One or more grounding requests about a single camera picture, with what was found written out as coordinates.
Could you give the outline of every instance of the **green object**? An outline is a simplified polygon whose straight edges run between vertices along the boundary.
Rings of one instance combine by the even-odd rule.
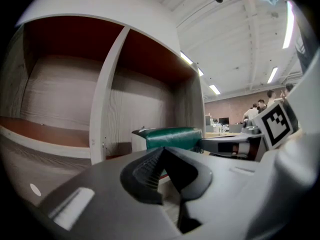
[[[201,130],[193,127],[147,129],[138,135],[145,138],[147,149],[176,147],[191,150],[198,146],[198,141],[202,138]]]

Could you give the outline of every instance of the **fluorescent light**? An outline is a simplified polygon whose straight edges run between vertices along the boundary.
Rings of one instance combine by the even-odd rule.
[[[271,72],[271,75],[270,75],[270,78],[269,78],[267,84],[270,84],[271,81],[274,79],[275,74],[277,73],[277,70],[278,70],[278,67],[277,67],[277,66],[275,66],[275,67],[272,69],[272,72]]]
[[[287,10],[286,32],[285,32],[285,38],[284,38],[282,49],[288,48],[290,45],[290,40],[292,37],[292,33],[294,31],[294,22],[295,22],[295,16],[292,12],[292,4],[290,2],[286,3],[286,10]]]
[[[204,73],[201,71],[201,69],[200,69],[200,68],[198,68],[198,73],[199,73],[199,77],[201,77],[201,76],[203,76],[203,75],[204,75]]]
[[[210,85],[209,87],[214,91],[214,93],[215,93],[216,95],[221,94],[220,91],[217,89],[217,87],[216,87],[214,84],[213,84],[213,85]]]
[[[184,59],[186,62],[188,62],[190,65],[192,64],[192,61],[184,55],[182,52],[180,52],[181,58]]]

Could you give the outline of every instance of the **brown wall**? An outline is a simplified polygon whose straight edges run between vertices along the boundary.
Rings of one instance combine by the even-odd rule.
[[[274,89],[277,98],[280,98],[281,90],[284,89]],[[260,99],[263,99],[266,105],[268,104],[267,91],[208,102],[204,104],[204,110],[206,115],[210,113],[213,118],[217,119],[229,118],[229,123],[235,124],[241,122],[244,113]]]

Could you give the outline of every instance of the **person in white shirt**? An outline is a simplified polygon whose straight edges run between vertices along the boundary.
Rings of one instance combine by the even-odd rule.
[[[268,104],[266,106],[269,108],[273,103],[275,103],[275,98],[277,97],[277,95],[274,90],[268,90],[266,92],[266,95],[269,98]]]
[[[255,118],[259,113],[257,106],[258,106],[257,103],[254,103],[252,105],[252,108],[250,108],[247,112],[244,113],[242,117],[242,121],[245,120],[245,118],[248,118],[249,120],[252,120],[253,118]]]

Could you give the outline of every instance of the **white ceiling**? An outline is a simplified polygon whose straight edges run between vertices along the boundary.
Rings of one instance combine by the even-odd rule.
[[[296,25],[289,48],[282,49],[287,27],[284,1],[276,6],[258,0],[155,1],[172,12],[181,50],[204,73],[205,102],[276,88],[301,78]],[[267,84],[273,67],[278,71]],[[209,85],[215,85],[221,95],[215,95]]]

